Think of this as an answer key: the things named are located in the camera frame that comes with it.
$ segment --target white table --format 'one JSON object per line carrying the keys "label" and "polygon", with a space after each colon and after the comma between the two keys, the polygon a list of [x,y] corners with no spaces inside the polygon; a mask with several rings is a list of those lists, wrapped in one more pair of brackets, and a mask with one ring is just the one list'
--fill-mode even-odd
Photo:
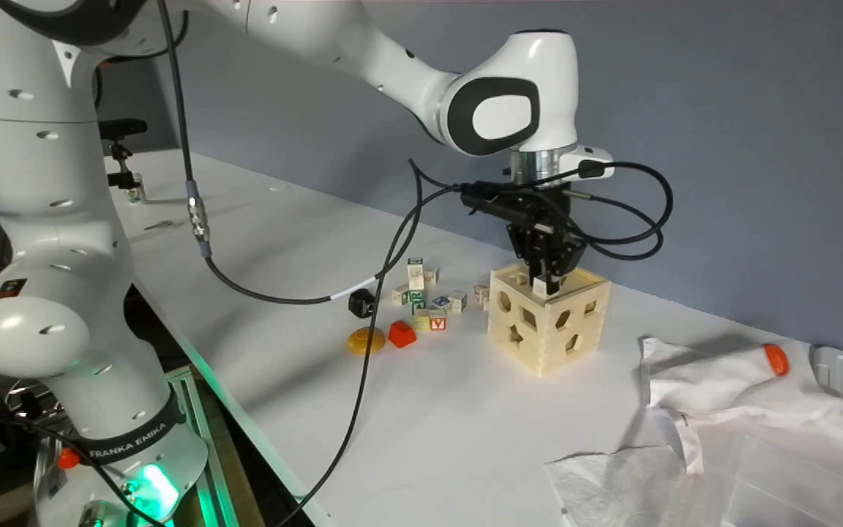
{"label": "white table", "polygon": [[[120,213],[151,306],[291,491],[310,489],[354,404],[361,357],[344,339],[363,323],[347,301],[279,307],[222,287],[186,227],[180,156],[136,156],[133,166],[143,172],[152,205],[120,202]],[[372,275],[398,222],[215,159],[198,159],[198,172],[218,260],[237,282],[269,294],[335,294]],[[509,253],[439,228],[418,228],[411,254],[436,263],[445,291],[473,291],[514,260]],[[492,352],[483,328],[487,317],[468,311],[449,335],[375,357],[357,437],[307,508],[318,525],[560,527],[541,465],[575,452],[612,452],[637,437],[639,336],[784,342],[626,287],[612,287],[601,352],[550,379],[533,379]]]}

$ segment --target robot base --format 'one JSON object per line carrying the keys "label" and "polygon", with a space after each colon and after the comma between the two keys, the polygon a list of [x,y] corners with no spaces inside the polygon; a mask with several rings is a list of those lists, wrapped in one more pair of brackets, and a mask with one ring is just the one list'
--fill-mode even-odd
{"label": "robot base", "polygon": [[597,348],[607,306],[610,282],[587,269],[575,269],[556,295],[536,300],[527,269],[505,268],[490,279],[490,342],[547,376]]}
{"label": "robot base", "polygon": [[[227,487],[227,474],[218,458],[218,449],[202,449],[198,453],[190,453],[190,449],[198,445],[215,445],[215,434],[208,427],[208,417],[202,411],[199,392],[198,392],[198,382],[190,376],[190,370],[180,370],[168,376],[180,407],[186,412],[186,426],[173,427],[162,443],[157,443],[146,458],[152,458],[162,472],[180,472],[173,468],[173,464],[190,464],[198,465],[199,458],[208,458],[206,465],[199,465],[199,478],[195,478],[195,502],[199,502],[199,512],[202,512],[202,525],[206,527],[234,527],[237,512],[234,505],[230,499],[230,487]],[[136,518],[126,505],[117,502],[117,494],[107,487],[107,481],[89,468],[89,465],[77,465],[77,468],[60,468],[56,465],[56,453],[60,445],[48,443],[39,452],[39,464],[35,464],[35,527],[129,527],[129,525],[146,525],[143,518]],[[189,494],[190,502],[190,489],[164,489],[168,481],[162,481],[162,489],[136,489],[129,494],[129,502],[142,502],[142,494],[152,494],[152,499],[177,499],[181,502]]]}

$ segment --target black wire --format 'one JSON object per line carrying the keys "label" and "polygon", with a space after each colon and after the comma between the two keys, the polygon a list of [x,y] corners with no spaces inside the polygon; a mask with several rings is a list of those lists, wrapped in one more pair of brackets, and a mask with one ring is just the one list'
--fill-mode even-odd
{"label": "black wire", "polygon": [[411,166],[414,166],[414,172],[416,172],[418,178],[426,178],[432,187],[439,187],[439,191],[461,191],[461,186],[445,186],[445,183],[427,177],[427,172],[426,172],[414,159],[411,159]]}
{"label": "black wire", "polygon": [[610,205],[610,207],[622,207],[622,210],[639,216],[639,219],[648,222],[651,232],[653,232],[653,234],[648,234],[648,237],[657,237],[648,253],[634,253],[634,254],[626,254],[626,253],[612,253],[612,250],[607,250],[607,247],[622,247],[622,243],[590,243],[596,253],[601,253],[601,254],[607,254],[607,257],[615,257],[615,260],[645,260],[645,257],[653,257],[653,254],[666,247],[661,228],[660,228],[657,219],[648,216],[645,210],[639,210],[639,207],[634,207],[634,205],[626,205],[626,202],[619,202],[619,200],[596,196],[596,193],[590,193],[590,202],[601,202],[601,205]]}
{"label": "black wire", "polygon": [[102,105],[102,67],[94,70],[94,109]]}
{"label": "black wire", "polygon": [[[452,193],[449,187],[439,187],[436,193],[432,193],[432,196],[421,200],[421,183],[426,183],[426,178],[421,178],[421,171],[414,171],[414,177],[416,177],[416,205],[411,207],[411,213],[404,213],[404,219],[398,222],[398,228],[397,228],[397,234],[392,234],[392,241],[391,241],[385,268],[382,268],[382,272],[378,272],[375,300],[385,295],[388,272],[401,260],[401,254],[404,254],[407,247],[414,243],[416,228],[418,228],[418,222],[421,222],[426,205],[432,205],[433,200]],[[361,386],[357,386],[357,401],[354,401],[354,411],[353,411],[353,423],[348,423],[348,427],[347,427],[347,434],[344,434],[344,443],[341,443],[335,461],[328,464],[326,474],[310,487],[310,491],[304,491],[304,499],[297,505],[297,511],[287,512],[287,516],[279,522],[279,527],[287,527],[297,516],[304,512],[304,508],[313,502],[313,494],[318,494],[318,491],[328,484],[328,478],[338,472],[338,465],[341,465],[341,461],[344,461],[344,453],[347,453],[347,449],[348,449],[348,443],[353,443],[353,437],[354,437],[354,431],[357,431],[357,417],[361,417],[363,392],[366,392],[366,376],[369,376],[375,326],[378,326],[378,307],[372,311],[369,326],[366,326],[369,339],[366,339],[366,348],[363,348]]]}
{"label": "black wire", "polygon": [[101,474],[101,481],[111,489],[111,494],[117,494],[139,518],[151,522],[152,527],[164,527],[162,522],[157,522],[151,512],[139,511],[126,499],[126,491],[111,481],[111,474],[102,468],[102,464],[97,464],[82,443],[70,443],[70,445],[73,445],[73,452],[80,452],[82,464],[89,464]]}
{"label": "black wire", "polygon": [[146,55],[116,55],[116,60],[110,60],[110,61],[123,65],[123,61],[151,61],[151,60],[168,55],[171,51],[177,51],[177,48],[186,45],[189,32],[190,32],[190,13],[181,13],[181,30],[180,30],[177,39],[168,39],[168,48],[164,48],[164,51],[146,52]]}
{"label": "black wire", "polygon": [[651,228],[648,228],[648,232],[639,232],[639,234],[631,234],[631,237],[596,237],[596,234],[590,234],[590,237],[596,237],[597,243],[607,243],[607,247],[622,247],[622,243],[648,241],[648,237],[653,237],[657,232],[661,232],[666,222],[669,222],[669,219],[673,216],[673,210],[676,210],[676,196],[673,196],[670,183],[669,183],[660,171],[653,171],[653,166],[648,166],[648,165],[637,165],[637,161],[610,161],[610,165],[601,165],[601,166],[603,166],[603,171],[607,171],[607,166],[626,166],[626,171],[637,171],[637,172],[651,177],[651,178],[660,186],[660,191],[661,191],[661,196],[666,196],[666,205],[661,205],[660,219],[651,222],[651,216],[642,213],[639,207],[634,207],[634,205],[626,205],[626,202],[619,205],[619,200],[610,200],[610,205],[615,205],[615,207],[625,207],[625,210],[631,210],[631,213],[637,213],[637,216],[642,216],[642,219],[648,216],[645,222],[651,222]]}
{"label": "black wire", "polygon": [[[173,76],[173,87],[177,87],[177,118],[180,118],[180,134],[181,134],[181,165],[186,165],[186,183],[189,183],[189,196],[202,202],[198,177],[195,177],[195,161],[190,161],[190,133],[189,133],[189,109],[186,109],[186,82],[181,82],[181,65],[180,65],[180,51],[177,51],[177,35],[173,35],[173,24],[171,24],[171,13],[168,13],[168,0],[159,0],[159,13],[162,13],[162,26],[164,26],[164,39],[168,39],[168,60],[171,60],[171,76]],[[234,294],[262,300],[262,301],[274,301],[274,306],[326,306],[332,301],[332,295],[313,295],[313,300],[291,300],[291,295],[269,295],[269,294],[259,294],[249,291],[243,284],[237,284],[234,279],[230,279],[218,260],[215,260],[215,250],[212,243],[202,243],[202,257],[208,263],[208,269]]]}

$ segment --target orange tag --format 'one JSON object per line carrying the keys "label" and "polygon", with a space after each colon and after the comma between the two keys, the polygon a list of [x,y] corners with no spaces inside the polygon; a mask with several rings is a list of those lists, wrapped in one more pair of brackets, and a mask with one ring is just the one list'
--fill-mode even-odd
{"label": "orange tag", "polygon": [[80,453],[73,449],[63,449],[60,468],[70,472],[73,465],[80,465]]}
{"label": "orange tag", "polygon": [[784,379],[792,371],[792,357],[776,342],[765,342],[765,352],[776,379]]}

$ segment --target wooden block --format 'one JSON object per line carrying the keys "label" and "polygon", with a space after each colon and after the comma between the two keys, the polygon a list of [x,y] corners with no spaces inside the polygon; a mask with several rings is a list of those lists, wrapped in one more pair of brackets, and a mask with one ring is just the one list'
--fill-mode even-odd
{"label": "wooden block", "polygon": [[443,269],[426,269],[426,291],[436,291],[443,282]]}
{"label": "wooden block", "polygon": [[464,291],[449,295],[452,313],[464,313],[468,307],[468,295]]}
{"label": "wooden block", "polygon": [[392,307],[401,307],[401,306],[404,306],[404,295],[407,295],[407,291],[411,291],[411,287],[404,287],[404,284],[401,284],[401,287],[392,287],[392,294],[391,294],[391,306],[392,306]]}
{"label": "wooden block", "polygon": [[522,268],[495,269],[490,279],[490,342],[536,376],[590,357],[603,332],[610,282],[575,269],[562,291],[536,300]]}
{"label": "wooden block", "polygon": [[407,287],[411,287],[414,294],[426,294],[426,260],[421,260],[421,257],[411,257],[411,260],[404,263],[404,279],[407,279]]}
{"label": "wooden block", "polygon": [[414,313],[414,328],[416,328],[416,335],[432,335],[432,317],[427,313]]}
{"label": "wooden block", "polygon": [[476,287],[473,306],[479,306],[487,313],[487,307],[490,307],[490,284],[479,284]]}

